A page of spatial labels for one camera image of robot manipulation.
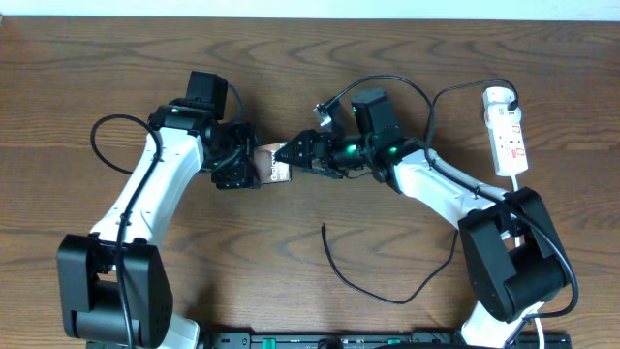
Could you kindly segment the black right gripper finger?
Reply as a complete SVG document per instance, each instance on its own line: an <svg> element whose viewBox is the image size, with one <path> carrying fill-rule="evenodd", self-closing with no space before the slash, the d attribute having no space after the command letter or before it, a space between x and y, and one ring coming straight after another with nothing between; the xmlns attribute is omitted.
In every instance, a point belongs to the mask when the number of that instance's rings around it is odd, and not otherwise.
<svg viewBox="0 0 620 349"><path fill-rule="evenodd" d="M313 143L318 137L316 130L304 130L300 132L293 140L287 143L287 149L291 150L311 150Z"/></svg>
<svg viewBox="0 0 620 349"><path fill-rule="evenodd" d="M314 160L312 141L291 141L275 152L275 160L302 169L311 169Z"/></svg>

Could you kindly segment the rose gold Galaxy smartphone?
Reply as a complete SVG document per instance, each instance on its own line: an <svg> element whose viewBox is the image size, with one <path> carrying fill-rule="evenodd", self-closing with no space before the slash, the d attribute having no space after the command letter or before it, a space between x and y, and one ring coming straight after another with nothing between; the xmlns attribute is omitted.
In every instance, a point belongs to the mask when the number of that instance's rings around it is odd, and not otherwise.
<svg viewBox="0 0 620 349"><path fill-rule="evenodd" d="M275 153L286 143L260 145L254 150L254 163L261 185L291 181L292 169L289 164L275 159Z"/></svg>

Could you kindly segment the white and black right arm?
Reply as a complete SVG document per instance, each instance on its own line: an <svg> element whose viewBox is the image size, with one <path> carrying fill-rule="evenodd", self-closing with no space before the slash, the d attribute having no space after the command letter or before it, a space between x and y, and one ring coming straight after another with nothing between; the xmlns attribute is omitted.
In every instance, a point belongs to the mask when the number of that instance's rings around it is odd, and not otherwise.
<svg viewBox="0 0 620 349"><path fill-rule="evenodd" d="M333 97L315 107L320 126L305 130L275 158L330 178L369 169L395 192L416 199L447 220L462 245L477 303L461 328L472 346L508 348L543 305L563 288L577 288L574 270L542 197L527 187L487 185L444 161L430 146L434 123L422 139L408 138L381 87L346 89L357 132L348 135Z"/></svg>

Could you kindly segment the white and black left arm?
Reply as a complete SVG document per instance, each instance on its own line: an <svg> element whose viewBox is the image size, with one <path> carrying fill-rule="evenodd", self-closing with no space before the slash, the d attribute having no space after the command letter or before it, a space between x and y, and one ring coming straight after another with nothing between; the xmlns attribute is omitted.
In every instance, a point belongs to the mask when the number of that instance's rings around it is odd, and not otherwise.
<svg viewBox="0 0 620 349"><path fill-rule="evenodd" d="M185 189L208 174L220 190L257 189L256 128L224 119L233 87L194 71L186 94L136 122L144 151L104 217L57 250L64 331L88 348L201 348L202 325L173 310L160 249Z"/></svg>

